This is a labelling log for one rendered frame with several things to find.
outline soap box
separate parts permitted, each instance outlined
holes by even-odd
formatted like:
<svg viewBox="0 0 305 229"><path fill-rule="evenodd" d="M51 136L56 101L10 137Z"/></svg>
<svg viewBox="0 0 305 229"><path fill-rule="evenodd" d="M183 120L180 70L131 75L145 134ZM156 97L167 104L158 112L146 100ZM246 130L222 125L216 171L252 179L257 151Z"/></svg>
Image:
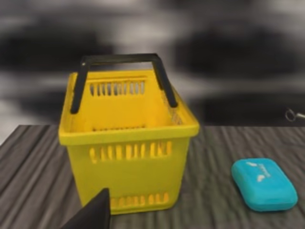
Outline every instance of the soap box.
<svg viewBox="0 0 305 229"><path fill-rule="evenodd" d="M245 203L254 211L288 210L298 201L291 181L269 158L238 160L231 172Z"/></svg>

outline black and white backdrop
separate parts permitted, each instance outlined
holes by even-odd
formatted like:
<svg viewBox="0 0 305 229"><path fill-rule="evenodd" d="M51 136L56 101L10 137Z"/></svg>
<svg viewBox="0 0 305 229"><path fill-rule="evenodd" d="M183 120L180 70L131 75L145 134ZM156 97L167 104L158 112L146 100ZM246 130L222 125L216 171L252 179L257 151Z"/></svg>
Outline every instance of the black and white backdrop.
<svg viewBox="0 0 305 229"><path fill-rule="evenodd" d="M303 0L0 0L0 143L59 122L83 55L157 52L205 125L303 125Z"/></svg>

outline basket handle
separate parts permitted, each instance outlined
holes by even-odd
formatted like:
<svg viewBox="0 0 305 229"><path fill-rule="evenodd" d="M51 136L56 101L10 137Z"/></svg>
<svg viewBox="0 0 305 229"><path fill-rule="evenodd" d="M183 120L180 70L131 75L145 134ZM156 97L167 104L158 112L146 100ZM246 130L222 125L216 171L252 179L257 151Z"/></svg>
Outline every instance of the basket handle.
<svg viewBox="0 0 305 229"><path fill-rule="evenodd" d="M135 62L152 62L160 89L164 90L169 105L172 108L177 107L178 103L175 99L174 92L168 80L164 65L162 63L161 58L156 53L84 56L81 60L81 67L78 72L74 87L74 96L70 110L71 114L78 113L78 110L80 108L82 94L85 88L85 83L90 65Z"/></svg>

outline basket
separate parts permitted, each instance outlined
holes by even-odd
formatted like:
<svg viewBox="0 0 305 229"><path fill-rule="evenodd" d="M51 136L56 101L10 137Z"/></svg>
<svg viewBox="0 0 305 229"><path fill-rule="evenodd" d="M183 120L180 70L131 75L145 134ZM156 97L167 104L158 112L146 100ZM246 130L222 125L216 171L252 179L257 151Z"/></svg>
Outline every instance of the basket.
<svg viewBox="0 0 305 229"><path fill-rule="evenodd" d="M93 64L152 62L152 70L89 72ZM82 205L109 188L111 214L170 208L199 124L157 54L84 57L70 75L59 139Z"/></svg>

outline table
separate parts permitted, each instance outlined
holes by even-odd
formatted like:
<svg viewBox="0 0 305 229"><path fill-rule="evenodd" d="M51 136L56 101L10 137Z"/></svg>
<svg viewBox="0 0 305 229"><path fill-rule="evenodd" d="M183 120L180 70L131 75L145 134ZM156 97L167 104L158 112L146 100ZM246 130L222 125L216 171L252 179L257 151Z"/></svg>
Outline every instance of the table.
<svg viewBox="0 0 305 229"><path fill-rule="evenodd" d="M80 208L57 126L21 125L0 147L0 228L56 229ZM305 128L204 126L190 143L180 196L169 210L112 217L112 229L305 228ZM243 203L230 168L245 157L274 159L299 202L281 213Z"/></svg>

